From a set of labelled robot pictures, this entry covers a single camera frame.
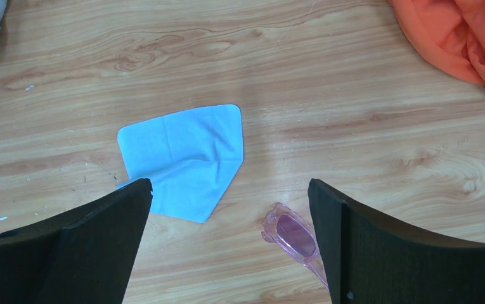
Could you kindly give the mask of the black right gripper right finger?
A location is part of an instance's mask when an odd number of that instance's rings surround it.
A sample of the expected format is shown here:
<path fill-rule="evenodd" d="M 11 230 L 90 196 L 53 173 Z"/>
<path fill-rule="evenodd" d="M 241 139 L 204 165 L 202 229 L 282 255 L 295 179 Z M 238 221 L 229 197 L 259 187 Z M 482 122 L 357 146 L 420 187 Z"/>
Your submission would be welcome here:
<path fill-rule="evenodd" d="M 485 243 L 411 225 L 319 179 L 307 195 L 333 303 L 485 303 Z"/>

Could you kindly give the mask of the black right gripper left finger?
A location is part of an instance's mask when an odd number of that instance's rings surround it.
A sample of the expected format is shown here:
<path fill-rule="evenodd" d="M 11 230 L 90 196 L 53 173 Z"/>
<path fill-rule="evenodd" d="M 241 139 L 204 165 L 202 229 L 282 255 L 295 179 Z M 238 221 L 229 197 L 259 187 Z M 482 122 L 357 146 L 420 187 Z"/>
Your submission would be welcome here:
<path fill-rule="evenodd" d="M 0 233 L 0 303 L 122 303 L 152 203 L 138 179 Z"/>

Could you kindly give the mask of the light blue cleaning cloth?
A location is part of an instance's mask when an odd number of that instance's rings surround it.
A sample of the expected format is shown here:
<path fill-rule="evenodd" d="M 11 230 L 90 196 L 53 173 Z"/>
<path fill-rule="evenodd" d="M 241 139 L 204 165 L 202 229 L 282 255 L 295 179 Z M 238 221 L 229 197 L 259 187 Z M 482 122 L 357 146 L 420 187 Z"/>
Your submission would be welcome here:
<path fill-rule="evenodd" d="M 130 182 L 152 183 L 150 211 L 204 223 L 244 161 L 235 104 L 204 106 L 127 125 L 117 134 Z"/>

